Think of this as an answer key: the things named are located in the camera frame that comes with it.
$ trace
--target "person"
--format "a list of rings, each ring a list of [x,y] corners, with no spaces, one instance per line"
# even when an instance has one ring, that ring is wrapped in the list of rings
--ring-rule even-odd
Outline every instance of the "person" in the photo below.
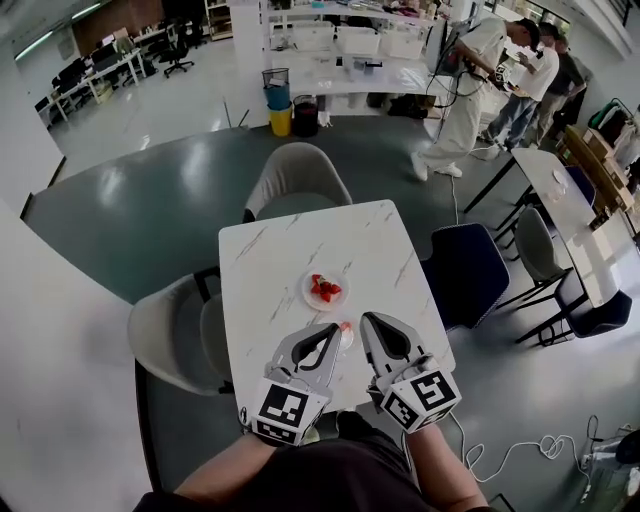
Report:
[[[277,451],[246,434],[174,493],[145,494],[134,512],[492,511],[436,424],[407,436],[419,489],[384,432],[356,412],[338,413],[336,424],[337,439]]]
[[[504,143],[508,151],[520,145],[536,107],[558,74],[560,66],[555,51],[556,41],[560,37],[558,29],[551,23],[544,22],[540,23],[538,28],[542,50],[538,52],[537,57],[529,60],[524,53],[518,54],[520,63],[527,68],[518,84],[521,92],[511,94],[498,117],[479,137],[484,142],[495,144],[502,131],[508,129],[509,134]]]
[[[496,81],[495,69],[507,37],[518,46],[530,46],[534,51],[538,47],[538,27],[526,18],[515,22],[488,18],[456,41],[455,49],[475,66],[475,71],[460,77],[456,92],[459,96],[453,102],[438,141],[426,151],[411,154],[414,172],[422,181],[427,179],[430,170],[456,178],[462,176],[455,162],[473,149],[482,100],[491,87],[488,82]]]
[[[587,87],[575,61],[569,55],[569,43],[564,35],[556,41],[556,52],[560,69],[537,109],[537,123],[531,123],[530,134],[527,135],[531,146],[536,148],[553,125],[553,114]]]

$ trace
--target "wall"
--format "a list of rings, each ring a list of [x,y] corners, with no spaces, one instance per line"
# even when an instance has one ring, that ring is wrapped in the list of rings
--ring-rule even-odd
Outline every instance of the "wall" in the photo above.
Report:
[[[131,512],[150,490],[131,306],[0,201],[0,495],[21,512]]]
[[[164,19],[162,0],[112,0],[73,24],[73,33],[82,56],[96,49],[96,43],[116,30],[126,27],[138,34],[147,26]]]
[[[62,161],[27,96],[10,44],[0,45],[0,199],[20,214],[30,192],[47,187]]]
[[[73,53],[63,59],[58,44],[68,38]],[[55,32],[49,39],[31,50],[16,64],[33,105],[51,92],[51,79],[80,56],[78,45],[70,28]]]

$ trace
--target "dark shirt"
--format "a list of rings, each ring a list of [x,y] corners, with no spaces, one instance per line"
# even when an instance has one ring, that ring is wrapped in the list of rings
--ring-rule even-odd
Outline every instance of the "dark shirt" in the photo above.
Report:
[[[381,441],[344,439],[279,450],[225,507],[204,506],[174,494],[149,493],[134,512],[433,510],[427,507],[400,454],[395,446]]]
[[[575,87],[579,87],[584,84],[584,78],[578,71],[578,66],[573,60],[573,57],[568,53],[559,53],[560,68],[553,82],[549,86],[548,92],[551,94],[566,96],[569,94],[571,84],[575,84]]]

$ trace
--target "chair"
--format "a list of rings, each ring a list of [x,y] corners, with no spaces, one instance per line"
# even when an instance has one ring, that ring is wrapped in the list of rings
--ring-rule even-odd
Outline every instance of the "chair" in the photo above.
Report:
[[[622,291],[618,291],[611,300],[602,306],[594,308],[588,300],[580,278],[573,269],[562,278],[553,295],[523,304],[517,309],[540,304],[552,298],[556,299],[558,306],[560,306],[560,312],[518,338],[516,343],[522,343],[536,334],[539,338],[537,344],[544,347],[552,345],[557,339],[571,333],[574,333],[578,338],[596,336],[624,326],[631,313],[632,300]],[[553,324],[563,319],[569,324],[569,330],[556,335]],[[543,340],[542,332],[547,328],[551,328],[552,335],[551,338]]]
[[[201,336],[202,327],[206,336]],[[129,316],[128,336],[136,360],[159,379],[200,395],[231,386],[222,298],[218,294],[203,304],[196,276],[138,301]]]
[[[337,206],[353,204],[324,151],[306,142],[292,142],[271,153],[247,200],[242,222],[254,222],[271,201],[294,193],[320,194]]]
[[[477,327],[509,287],[509,271],[481,224],[438,229],[431,235],[433,254],[422,261],[447,331]]]
[[[558,265],[551,234],[542,215],[532,206],[528,206],[520,214],[515,228],[514,240],[518,248],[518,256],[522,259],[525,270],[533,279],[534,286],[500,304],[496,309],[503,308],[523,297],[526,297],[525,300],[535,297],[561,279],[567,272]]]
[[[189,46],[187,45],[187,28],[184,24],[179,25],[176,28],[177,40],[172,41],[173,36],[169,36],[169,50],[165,52],[160,58],[160,62],[172,62],[172,65],[164,70],[164,76],[169,78],[169,75],[176,69],[181,69],[185,73],[188,71],[187,65],[193,66],[194,63],[190,60],[184,59],[189,53]]]
[[[570,166],[570,167],[566,167],[566,169],[569,176],[571,176],[573,181],[575,181],[576,185],[578,185],[578,188],[580,189],[580,192],[582,192],[582,195],[589,202],[589,204],[593,206],[593,203],[595,203],[595,200],[596,200],[596,189],[593,186],[593,183],[591,183],[587,175],[584,173],[584,171],[580,167]],[[527,187],[527,190],[524,191],[524,194],[522,194],[520,196],[520,199],[516,201],[516,204],[513,210],[511,210],[511,213],[507,215],[507,218],[500,223],[500,225],[496,228],[496,231],[500,231],[507,224],[507,222],[509,222],[509,220],[511,220],[513,216],[516,213],[518,213],[520,208],[528,205],[533,205],[536,208],[538,208],[547,226],[550,226],[550,227],[553,226],[553,222],[551,222],[551,218],[549,217],[549,215],[546,213],[546,210],[544,210],[544,207],[542,206],[540,197],[538,196],[538,194],[532,193],[532,191],[533,191],[532,186]],[[511,231],[514,224],[515,224],[515,221],[507,229],[505,229],[498,236],[497,239],[502,238],[506,233]]]

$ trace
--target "chair backrest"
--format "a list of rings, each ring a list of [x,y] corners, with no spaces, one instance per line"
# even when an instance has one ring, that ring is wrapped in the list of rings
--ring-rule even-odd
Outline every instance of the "chair backrest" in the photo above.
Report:
[[[518,254],[531,279],[549,281],[564,273],[558,265],[549,230],[534,207],[528,206],[520,214],[514,236]]]
[[[192,276],[187,276],[138,301],[129,316],[129,345],[136,360],[159,379],[185,391],[214,395],[218,394],[216,386],[205,387],[185,373],[174,339],[181,309],[194,295],[197,296],[196,282]],[[199,317],[193,323],[198,325]]]
[[[433,254],[422,268],[445,328],[477,327],[509,287],[500,251],[482,224],[462,224],[434,231]]]
[[[596,201],[596,189],[584,171],[580,167],[570,166],[567,167],[567,172],[573,181],[576,182],[585,199],[593,206],[593,203]]]
[[[256,220],[274,199],[295,193],[319,194],[337,206],[353,204],[324,151],[306,142],[292,142],[271,153],[247,200],[243,222]]]

